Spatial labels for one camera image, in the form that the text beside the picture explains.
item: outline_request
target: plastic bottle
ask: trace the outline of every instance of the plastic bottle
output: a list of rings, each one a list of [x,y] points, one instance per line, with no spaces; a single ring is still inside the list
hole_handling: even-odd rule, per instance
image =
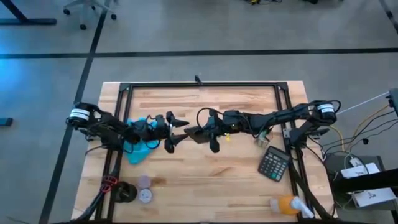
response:
[[[313,218],[315,216],[298,196],[272,198],[269,203],[272,211],[284,215],[296,215],[302,212],[303,216],[307,218]]]

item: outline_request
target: blue cloth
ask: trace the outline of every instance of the blue cloth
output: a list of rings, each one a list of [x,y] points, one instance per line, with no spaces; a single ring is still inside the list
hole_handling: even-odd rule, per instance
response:
[[[131,124],[133,122],[134,121],[132,121],[132,120],[127,121],[128,124]],[[153,128],[156,127],[156,124],[157,124],[156,121],[152,121],[150,123],[150,125]],[[157,140],[148,141],[148,142],[146,142],[146,144],[143,140],[141,140],[137,144],[131,144],[131,143],[125,141],[124,145],[123,145],[124,155],[127,157],[130,164],[136,165],[136,164],[140,163],[141,161],[143,161],[154,150],[154,149],[148,148],[148,146],[153,148],[153,147],[156,147],[156,145],[158,143],[159,143],[159,141],[157,141]]]

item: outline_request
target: wooden tabletop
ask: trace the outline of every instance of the wooden tabletop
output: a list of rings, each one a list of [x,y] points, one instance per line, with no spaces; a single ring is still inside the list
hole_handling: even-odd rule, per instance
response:
[[[303,82],[288,82],[293,106],[306,103]],[[103,83],[99,107],[114,112],[119,82]],[[148,114],[165,116],[173,111],[177,119],[195,126],[197,111],[202,107],[240,110],[248,113],[271,113],[277,110],[273,88],[269,87],[201,87],[201,88],[135,88],[130,119]],[[205,124],[208,113],[200,115]],[[270,145],[284,150],[280,126],[273,129]],[[175,134],[183,128],[174,129]],[[291,195],[289,172],[274,182],[257,172],[265,149],[257,146],[249,134],[231,135],[230,141],[218,138],[220,152],[213,154],[208,144],[196,144],[187,138],[168,154],[160,145],[139,165],[122,159],[120,181],[137,185],[138,177],[152,178],[153,201],[117,203],[114,222],[291,222],[295,216],[272,213],[269,199]],[[99,145],[91,142],[89,148]],[[310,148],[320,155],[313,142]],[[332,211],[333,197],[322,164],[308,150],[303,150],[310,189],[327,211]],[[85,160],[72,218],[81,214],[97,194],[103,172],[106,150],[90,152]],[[109,198],[106,198],[104,214]]]

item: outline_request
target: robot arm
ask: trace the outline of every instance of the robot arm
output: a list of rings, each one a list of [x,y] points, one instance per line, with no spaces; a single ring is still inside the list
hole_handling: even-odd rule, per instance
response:
[[[147,122],[149,118],[156,120],[155,127]],[[83,133],[88,141],[100,137],[102,144],[110,150],[122,151],[123,140],[135,144],[141,140],[147,142],[165,139],[165,149],[173,153],[174,146],[188,135],[174,135],[172,128],[185,126],[189,122],[175,119],[171,111],[167,112],[166,121],[162,115],[157,115],[155,118],[148,116],[146,120],[126,124],[96,105],[80,102],[74,105],[66,123]]]
[[[291,130],[292,136],[290,138],[292,145],[294,145],[293,143],[302,140],[305,134],[316,131],[320,126],[329,126],[336,122],[333,102],[334,100],[316,100],[270,114],[242,113],[236,110],[221,113],[212,108],[202,108],[198,115],[201,111],[208,110],[210,117],[207,123],[203,127],[200,126],[197,115],[198,125],[185,128],[184,131],[198,144],[210,142],[210,149],[217,153],[220,150],[220,146],[216,138],[219,136],[243,132],[258,138],[261,132],[268,130],[274,125],[305,119],[307,122],[302,126],[302,129]]]

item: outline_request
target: concrete floor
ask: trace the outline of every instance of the concrete floor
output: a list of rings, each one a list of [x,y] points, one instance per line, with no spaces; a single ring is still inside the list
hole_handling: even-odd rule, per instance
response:
[[[56,26],[0,27],[0,54],[88,53],[100,13],[88,30],[78,14],[62,14],[65,1],[15,0],[29,17],[55,17]],[[398,3],[387,1],[398,15]],[[398,35],[378,1],[318,5],[285,0],[250,6],[239,0],[120,0],[118,20],[108,17],[96,52],[166,50],[348,49],[398,47]],[[0,15],[12,15],[0,5]],[[398,87],[398,53],[94,58],[83,101],[96,103],[106,81],[303,80],[309,100],[338,99],[343,108]],[[86,58],[0,59],[0,223],[37,223]],[[372,101],[339,116],[336,126],[350,136],[367,115],[386,104]],[[358,145],[358,155],[380,155],[396,167],[397,128]],[[334,141],[334,133],[322,142]],[[70,218],[87,143],[74,133],[50,222]],[[389,212],[338,211],[345,220],[392,223]]]

